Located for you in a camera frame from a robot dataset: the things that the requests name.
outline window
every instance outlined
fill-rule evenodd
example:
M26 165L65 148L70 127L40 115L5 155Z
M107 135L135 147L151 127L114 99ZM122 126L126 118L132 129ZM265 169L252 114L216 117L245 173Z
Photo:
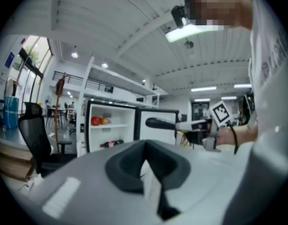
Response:
M39 69L41 73L44 73L45 68L46 68L48 62L49 62L50 59L51 59L51 56L52 56L51 51L48 50L47 53L46 53L46 56L43 58L43 61L42 61L42 63L41 63L40 69Z
M25 112L24 102L38 101L38 92L43 73L52 57L48 39L29 36L15 58L10 78L18 79L16 97L19 98L19 113Z
M20 71L22 64L23 64L23 60L22 60L21 56L18 54L12 68L17 70L17 71Z

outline hand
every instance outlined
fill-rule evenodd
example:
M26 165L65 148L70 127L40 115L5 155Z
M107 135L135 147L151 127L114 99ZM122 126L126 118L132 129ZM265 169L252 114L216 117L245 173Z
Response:
M233 132L228 127L220 127L217 133L217 142L216 145L235 145L235 138Z

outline red fruit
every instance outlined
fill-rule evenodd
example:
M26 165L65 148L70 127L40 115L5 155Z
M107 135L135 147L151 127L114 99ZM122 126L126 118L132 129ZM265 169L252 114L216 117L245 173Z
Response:
M91 118L91 124L93 126L99 126L101 124L101 118L100 117L92 117Z

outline white display cabinet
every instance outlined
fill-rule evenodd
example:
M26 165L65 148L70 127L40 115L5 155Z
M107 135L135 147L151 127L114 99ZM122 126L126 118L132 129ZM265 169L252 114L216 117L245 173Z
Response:
M88 152L98 151L100 145L122 139L125 143L134 140L135 112L136 109L121 105L104 105L97 102L88 102L87 126L85 128L85 139ZM109 124L93 126L92 117L107 118Z
M109 124L93 126L92 117L109 119ZM175 145L176 131L147 127L145 121L150 117L177 122L177 110L148 109L125 105L88 101L84 118L84 141L87 152L95 152L100 145L110 141L153 139Z

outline blue container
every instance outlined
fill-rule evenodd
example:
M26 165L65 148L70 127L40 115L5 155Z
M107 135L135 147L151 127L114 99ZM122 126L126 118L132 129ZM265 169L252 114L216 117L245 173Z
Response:
M19 99L13 96L6 96L4 99L4 125L6 129L18 127L18 105Z

